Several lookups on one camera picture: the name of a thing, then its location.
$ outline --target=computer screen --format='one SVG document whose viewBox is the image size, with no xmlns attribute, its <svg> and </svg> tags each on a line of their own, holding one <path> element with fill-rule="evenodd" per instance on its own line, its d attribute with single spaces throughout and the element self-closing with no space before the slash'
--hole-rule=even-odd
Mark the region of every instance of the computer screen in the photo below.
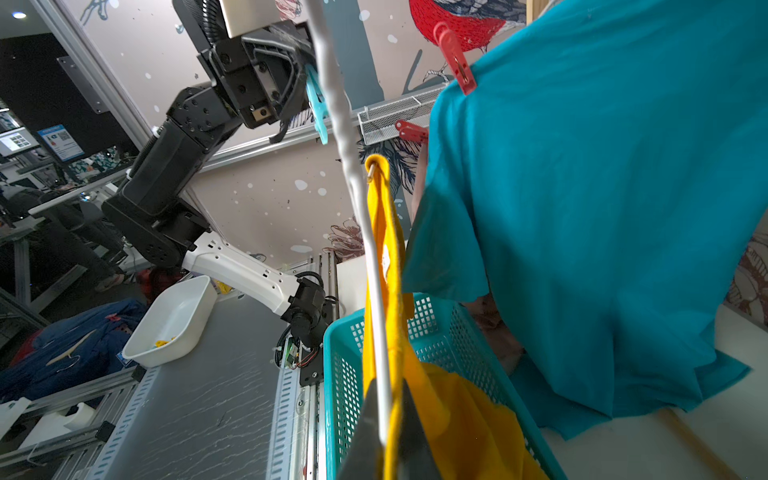
<svg viewBox="0 0 768 480">
<path fill-rule="evenodd" d="M 35 137 L 24 127 L 0 133 L 0 155 L 3 157 L 13 157 L 39 146 Z"/>
</svg>

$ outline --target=bird illustration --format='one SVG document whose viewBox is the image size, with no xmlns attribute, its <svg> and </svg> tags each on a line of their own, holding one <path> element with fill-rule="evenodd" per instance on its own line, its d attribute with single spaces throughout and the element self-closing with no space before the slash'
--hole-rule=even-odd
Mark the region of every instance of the bird illustration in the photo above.
<svg viewBox="0 0 768 480">
<path fill-rule="evenodd" d="M 459 17 L 497 18 L 525 23 L 525 3 L 516 0 L 433 0 L 440 8 Z"/>
<path fill-rule="evenodd" d="M 525 21 L 525 5 L 513 0 L 409 0 L 411 17 L 424 37 L 437 45 L 432 30 L 445 22 L 462 51 L 486 49 L 507 21 Z"/>
</svg>

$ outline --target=black robotic arm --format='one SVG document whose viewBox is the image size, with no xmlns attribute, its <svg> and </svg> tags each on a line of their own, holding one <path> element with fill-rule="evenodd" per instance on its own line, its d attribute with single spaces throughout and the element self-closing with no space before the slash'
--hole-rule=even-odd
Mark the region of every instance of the black robotic arm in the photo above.
<svg viewBox="0 0 768 480">
<path fill-rule="evenodd" d="M 280 122 L 308 108 L 306 65 L 315 59 L 308 29 L 290 21 L 228 38 L 218 2 L 174 0 L 210 81 L 179 92 L 167 119 L 144 145 L 129 180 L 104 202 L 104 214 L 151 263 L 183 266 L 248 293 L 319 348 L 329 319 L 325 292 L 308 278 L 277 273 L 221 239 L 179 198 L 192 176 L 240 125 Z"/>
</svg>

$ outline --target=laundry basket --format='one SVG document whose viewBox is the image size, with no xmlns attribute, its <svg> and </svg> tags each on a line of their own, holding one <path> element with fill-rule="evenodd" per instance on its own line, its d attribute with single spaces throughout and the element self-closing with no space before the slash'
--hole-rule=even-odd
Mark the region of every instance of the laundry basket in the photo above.
<svg viewBox="0 0 768 480">
<path fill-rule="evenodd" d="M 362 405 L 363 310 L 335 321 L 326 330 L 326 469 L 336 473 L 352 441 Z M 408 337 L 423 362 L 456 372 L 496 403 L 517 414 L 525 444 L 551 480 L 565 479 L 557 460 L 515 391 L 502 366 L 466 309 L 455 302 L 415 295 L 415 316 L 408 321 Z"/>
</svg>

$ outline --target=poster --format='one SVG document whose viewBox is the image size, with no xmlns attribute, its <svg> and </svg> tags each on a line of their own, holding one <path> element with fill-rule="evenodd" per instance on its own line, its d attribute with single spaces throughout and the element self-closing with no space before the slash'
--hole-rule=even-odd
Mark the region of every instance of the poster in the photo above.
<svg viewBox="0 0 768 480">
<path fill-rule="evenodd" d="M 64 125 L 55 125 L 38 131 L 46 144 L 56 153 L 61 161 L 80 157 L 85 152 L 69 134 Z"/>
</svg>

